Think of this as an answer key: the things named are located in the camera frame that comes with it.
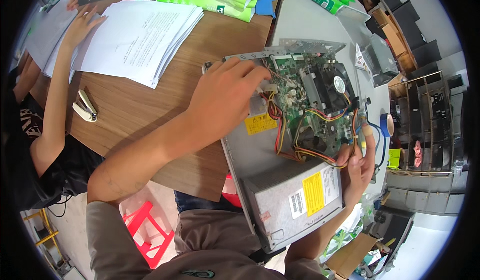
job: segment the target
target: yellow warning label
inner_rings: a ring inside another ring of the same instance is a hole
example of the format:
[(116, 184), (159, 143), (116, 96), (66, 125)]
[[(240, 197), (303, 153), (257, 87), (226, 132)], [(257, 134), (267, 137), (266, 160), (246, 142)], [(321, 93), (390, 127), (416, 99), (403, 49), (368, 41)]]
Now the yellow warning label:
[(309, 217), (325, 206), (324, 189), (320, 172), (303, 179), (302, 184), (305, 202), (307, 203), (307, 216)]
[(277, 121), (269, 115), (263, 114), (246, 118), (245, 126), (247, 127), (248, 135), (254, 135), (265, 130), (276, 128)]

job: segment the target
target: tape roll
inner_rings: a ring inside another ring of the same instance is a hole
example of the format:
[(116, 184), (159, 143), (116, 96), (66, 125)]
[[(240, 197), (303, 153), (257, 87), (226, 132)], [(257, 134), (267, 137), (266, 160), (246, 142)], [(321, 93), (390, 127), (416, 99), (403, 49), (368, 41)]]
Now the tape roll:
[(383, 136), (389, 138), (393, 135), (393, 118), (389, 113), (384, 113), (380, 115), (380, 129), (383, 133)]

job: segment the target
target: white table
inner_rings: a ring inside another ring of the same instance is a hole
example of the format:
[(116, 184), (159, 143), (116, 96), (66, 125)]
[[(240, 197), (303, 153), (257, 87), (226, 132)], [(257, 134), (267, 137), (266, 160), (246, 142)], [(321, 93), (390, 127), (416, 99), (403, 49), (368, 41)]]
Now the white table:
[[(358, 1), (351, 3), (351, 6), (365, 12)], [(283, 0), (273, 32), (272, 45), (277, 46), (279, 39), (310, 39), (346, 43), (345, 48), (336, 54), (336, 58), (345, 66), (353, 89), (360, 97), (362, 108), (366, 98), (370, 97), (369, 121), (378, 125), (380, 115), (390, 112), (388, 86), (382, 85), (374, 88), (368, 74), (356, 69), (354, 65), (356, 43), (362, 46), (371, 35), (372, 33), (367, 29), (365, 23), (345, 16), (337, 17), (311, 0)], [(374, 131), (373, 134), (377, 141), (377, 132)], [(385, 159), (376, 175), (376, 183), (370, 183), (365, 193), (382, 191), (387, 170), (389, 144), (390, 138), (387, 138), (385, 146), (381, 139), (375, 154), (375, 162), (378, 164), (382, 160), (382, 147), (386, 148)]]

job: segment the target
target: wire connector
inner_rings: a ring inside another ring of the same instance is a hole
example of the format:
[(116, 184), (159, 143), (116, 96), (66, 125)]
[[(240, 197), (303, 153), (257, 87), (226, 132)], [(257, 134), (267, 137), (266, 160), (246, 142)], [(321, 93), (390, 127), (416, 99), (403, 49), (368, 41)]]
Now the wire connector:
[(354, 100), (352, 100), (352, 110), (359, 109), (360, 108), (360, 97), (356, 97)]

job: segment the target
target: white wall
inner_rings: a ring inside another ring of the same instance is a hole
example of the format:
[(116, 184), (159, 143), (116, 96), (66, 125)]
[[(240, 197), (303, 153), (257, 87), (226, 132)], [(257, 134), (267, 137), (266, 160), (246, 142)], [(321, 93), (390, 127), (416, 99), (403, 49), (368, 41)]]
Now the white wall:
[(410, 234), (393, 261), (394, 267), (376, 279), (421, 279), (443, 249), (456, 221), (457, 217), (416, 213)]
[(467, 76), (467, 65), (465, 64), (465, 56), (463, 51), (452, 54), (448, 57), (442, 58), (437, 61), (439, 70), (443, 71), (443, 75), (446, 78), (450, 78), (455, 75), (462, 75), (463, 83), (469, 85), (469, 77)]
[(440, 0), (410, 0), (410, 2), (420, 17), (416, 22), (418, 28), (427, 43), (437, 40), (442, 58), (462, 51), (457, 33)]

